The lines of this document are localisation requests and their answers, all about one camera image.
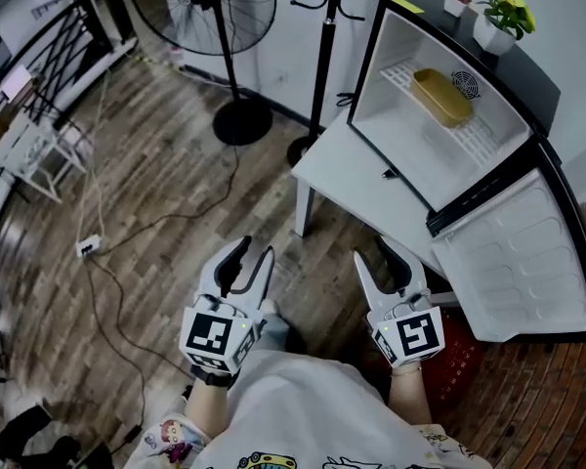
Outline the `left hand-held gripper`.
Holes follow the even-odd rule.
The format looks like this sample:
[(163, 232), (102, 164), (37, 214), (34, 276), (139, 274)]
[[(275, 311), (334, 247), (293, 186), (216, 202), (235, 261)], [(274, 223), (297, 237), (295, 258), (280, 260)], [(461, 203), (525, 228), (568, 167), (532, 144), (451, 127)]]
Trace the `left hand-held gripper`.
[[(183, 314), (179, 349), (192, 365), (211, 373), (236, 375), (260, 339), (264, 313), (259, 308), (274, 266), (271, 246), (260, 255), (245, 285), (233, 287), (251, 241), (250, 235), (244, 235), (206, 261), (198, 282), (200, 292)], [(217, 298), (227, 295), (228, 302)]]

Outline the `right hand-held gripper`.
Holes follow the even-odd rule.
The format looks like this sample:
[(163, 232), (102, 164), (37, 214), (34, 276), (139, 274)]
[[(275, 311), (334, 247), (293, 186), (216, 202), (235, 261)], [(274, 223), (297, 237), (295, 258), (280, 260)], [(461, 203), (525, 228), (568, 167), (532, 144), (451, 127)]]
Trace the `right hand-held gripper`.
[[(441, 312), (429, 300), (421, 262), (398, 242), (376, 235), (380, 265), (359, 249), (354, 262), (370, 312), (371, 337), (390, 366), (424, 361), (445, 348)], [(411, 297), (397, 304), (400, 297)]]

